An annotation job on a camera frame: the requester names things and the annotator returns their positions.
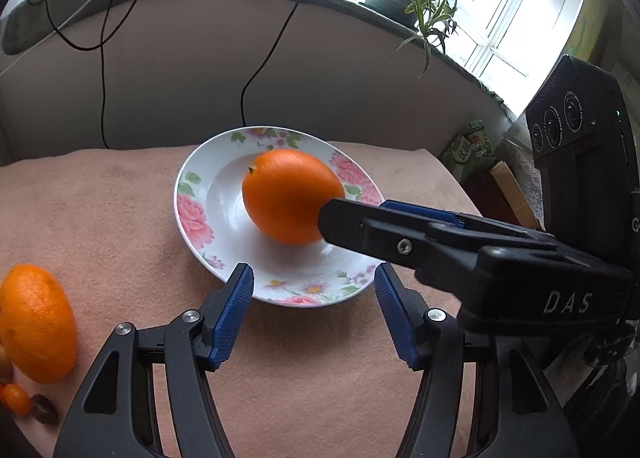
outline green package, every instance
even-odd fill
[[[468,122],[440,156],[442,165],[463,183],[475,171],[484,171],[495,164],[494,149],[482,120]]]

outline cardboard box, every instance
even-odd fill
[[[486,218],[540,228],[518,182],[504,162],[471,175],[463,189]]]
[[[489,173],[498,184],[504,199],[507,200],[520,225],[528,229],[537,229],[536,217],[509,166],[503,161],[499,161],[489,170]]]

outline pink flower pattern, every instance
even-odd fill
[[[375,264],[370,264],[365,270],[356,272],[355,274],[347,274],[344,271],[338,272],[337,277],[344,280],[344,284],[350,285],[366,285],[369,282],[369,275],[376,269]]]
[[[180,224],[196,250],[201,250],[213,241],[213,230],[207,224],[207,216],[200,202],[188,194],[178,193],[176,198]]]
[[[255,138],[269,138],[269,128],[251,128],[249,134]]]
[[[203,254],[202,258],[217,270],[222,270],[223,268],[225,268],[225,264],[221,260],[219,260],[216,256],[205,256]]]
[[[335,167],[335,174],[342,183],[349,185],[365,185],[370,183],[367,175],[364,174],[353,161],[337,151],[331,155],[329,164]]]
[[[324,291],[326,290],[326,283],[316,282],[316,281],[308,282],[302,286],[301,290],[305,294],[309,294],[309,295],[323,294]]]
[[[380,205],[382,203],[382,196],[380,196],[380,193],[375,186],[371,184],[362,190],[360,200],[358,201],[369,205]]]
[[[295,295],[293,297],[287,297],[286,299],[274,299],[274,301],[284,304],[320,304],[320,301],[316,301],[305,295]]]

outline pink towel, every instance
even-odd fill
[[[376,181],[386,198],[477,213],[427,151],[334,143]],[[62,414],[114,326],[165,324],[197,308],[216,278],[185,246],[172,209],[175,177],[193,148],[79,151],[0,168],[0,273],[16,263],[52,272],[79,330],[78,365],[59,384],[19,372],[29,393]],[[458,302],[418,284],[430,306],[455,314]],[[162,444],[178,457],[163,366],[156,366]],[[473,367],[466,370],[452,456],[465,453]],[[398,359],[372,288],[345,303],[297,310],[252,301],[229,361],[209,375],[214,401],[238,458],[394,456],[420,382]],[[45,458],[59,428],[17,423]]]

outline plate rim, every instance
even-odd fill
[[[223,283],[226,283],[226,278],[224,278],[215,268],[213,268],[209,263],[207,263],[207,261],[204,260],[204,258],[200,255],[200,253],[193,247],[193,244],[191,243],[191,241],[189,240],[189,238],[187,237],[186,233],[184,232],[184,229],[182,228],[182,225],[180,223],[180,215],[178,214],[178,185],[180,183],[180,178],[184,172],[184,169],[186,168],[187,164],[189,163],[189,161],[191,160],[191,158],[196,155],[196,153],[204,148],[207,144],[209,144],[210,142],[213,142],[214,140],[216,140],[217,138],[219,138],[220,136],[224,135],[224,134],[233,134],[235,131],[245,131],[245,130],[252,130],[252,129],[259,129],[259,128],[275,128],[277,130],[286,130],[286,131],[292,131],[293,133],[299,133],[302,134],[308,138],[312,138],[314,140],[317,140],[318,142],[321,142],[322,144],[325,144],[326,146],[329,146],[330,148],[334,149],[335,151],[337,151],[338,153],[340,153],[343,156],[346,156],[349,160],[351,160],[357,167],[359,170],[361,170],[365,175],[367,175],[367,177],[369,178],[369,180],[371,181],[371,183],[373,184],[373,187],[375,187],[376,191],[378,191],[378,194],[380,194],[380,197],[382,198],[382,200],[385,200],[384,195],[380,192],[380,188],[378,187],[378,185],[375,183],[375,181],[373,180],[372,177],[370,177],[369,173],[367,173],[361,166],[360,164],[358,164],[358,162],[356,162],[353,158],[351,158],[348,154],[346,154],[345,152],[343,152],[341,149],[336,148],[333,144],[330,144],[329,142],[322,140],[321,138],[317,138],[316,136],[313,136],[312,134],[309,133],[305,133],[303,131],[298,131],[298,130],[292,130],[291,128],[285,128],[283,126],[243,126],[241,128],[234,128],[232,130],[226,130],[226,131],[222,131],[219,134],[216,134],[214,136],[212,136],[211,138],[209,138],[208,140],[205,140],[202,144],[200,144],[196,149],[194,149],[191,154],[186,158],[186,160],[184,161],[184,163],[180,166],[180,170],[178,171],[178,175],[175,178],[175,184],[174,184],[174,196],[173,196],[173,202],[174,202],[174,218],[176,221],[176,224],[178,225],[178,230],[180,231],[180,234],[182,235],[182,239],[184,240],[185,244],[187,245],[187,247],[189,247],[189,250],[191,251],[191,253],[197,258],[198,261],[200,261],[200,263],[210,272],[212,273],[214,276],[216,276],[220,281],[222,281]],[[373,283],[374,278],[372,276],[371,280],[364,285],[363,287],[357,289],[355,292],[353,292],[350,295],[346,295],[344,297],[341,297],[340,299],[331,301],[331,302],[326,302],[326,303],[319,303],[319,304],[294,304],[294,303],[284,303],[284,302],[277,302],[276,300],[268,300],[266,298],[261,298],[261,297],[257,297],[255,295],[255,290],[254,293],[252,294],[252,297],[254,299],[257,299],[258,301],[267,303],[267,304],[273,304],[276,306],[283,306],[286,308],[322,308],[323,306],[331,306],[334,304],[338,304],[338,303],[342,303],[344,301],[347,301],[348,299],[352,299],[353,297],[356,297],[358,294],[360,294],[361,292],[363,292],[365,289],[369,288],[370,285]]]

